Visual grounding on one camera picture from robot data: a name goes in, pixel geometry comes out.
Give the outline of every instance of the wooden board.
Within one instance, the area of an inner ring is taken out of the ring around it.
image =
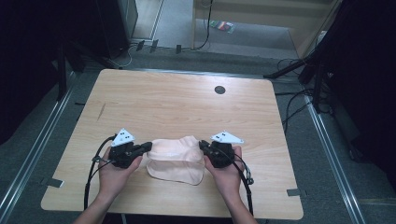
[[[215,93],[217,86],[224,94]],[[245,140],[243,158],[255,183],[251,186],[257,218],[300,219],[296,189],[272,83],[264,79],[103,70],[56,169],[60,189],[48,188],[46,210],[81,211],[84,186],[97,148],[121,128],[135,143],[193,135],[210,141],[224,130]],[[144,158],[110,212],[196,217],[230,214],[205,171],[198,186],[150,177]],[[246,192],[241,195],[247,204]],[[92,180],[90,202],[98,192]]]

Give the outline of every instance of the black controller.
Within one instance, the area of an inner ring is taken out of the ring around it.
[[[199,148],[204,152],[215,168],[224,168],[233,163],[235,152],[230,143],[213,141],[210,145],[205,140],[199,142]]]
[[[145,152],[151,151],[152,143],[147,142],[142,145],[135,145],[134,142],[126,143],[117,147],[112,147],[108,158],[114,166],[126,169],[138,156],[143,156]]]

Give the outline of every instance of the cloth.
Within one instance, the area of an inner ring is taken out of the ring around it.
[[[204,152],[194,136],[152,141],[148,173],[159,179],[198,185],[204,177]]]

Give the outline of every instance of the gray carpet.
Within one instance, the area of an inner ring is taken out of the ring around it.
[[[157,49],[154,53],[149,53],[149,48],[144,48],[138,52],[131,50],[131,54],[133,57],[132,63],[124,69],[216,72],[237,74],[236,76],[249,78],[262,78],[263,74],[275,72],[279,62],[275,59],[197,51],[184,51],[181,54],[175,54],[174,49]],[[124,57],[121,60],[127,61],[129,59],[127,56]],[[42,177],[51,177],[54,173],[77,123],[78,116],[83,109],[81,105],[75,103],[86,102],[94,81],[102,68],[96,62],[88,60],[84,73],[78,75],[77,86],[9,217],[8,223],[71,223],[78,216],[78,213],[74,212],[42,210],[40,202],[46,187],[40,185],[39,181]],[[294,73],[275,80],[274,87],[276,92],[297,92],[301,90],[297,75]],[[55,87],[32,111],[14,136],[0,146],[0,156],[2,158],[0,167],[2,171],[6,171],[1,174],[0,190],[2,190],[2,193],[5,192],[10,181],[17,174],[24,157],[29,152],[40,128],[53,108],[56,95],[57,88]],[[290,97],[276,97],[282,119],[285,118],[286,106]],[[295,111],[303,104],[303,96],[297,97],[291,104],[290,112]],[[334,120],[329,115],[323,115],[323,118],[358,198],[395,198],[395,193],[391,190],[381,171],[371,163],[361,164],[349,159],[346,144],[338,132]],[[269,220],[269,223],[351,223],[308,110],[303,110],[290,120],[286,138],[298,187],[307,192],[307,195],[302,197],[304,217],[299,221]],[[396,206],[394,205],[365,203],[361,208],[367,223],[394,223],[394,220],[396,220]],[[153,219],[145,219],[145,222],[139,222],[138,217],[135,217],[135,220],[136,222],[130,223],[157,223]],[[206,223],[216,223],[216,220],[206,221]]]

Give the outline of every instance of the person's right hand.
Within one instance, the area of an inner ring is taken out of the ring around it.
[[[242,158],[242,148],[241,147],[233,147],[233,150],[236,155]],[[240,159],[235,156],[235,163],[238,165],[241,171],[244,171],[244,166]],[[235,168],[233,164],[225,167],[225,168],[215,168],[213,167],[210,159],[207,156],[204,156],[205,167],[206,169],[213,175],[213,178],[216,183],[216,187],[219,190],[219,193],[224,197],[236,197],[240,199],[239,195],[239,187],[241,185],[241,177],[239,175],[238,170]]]

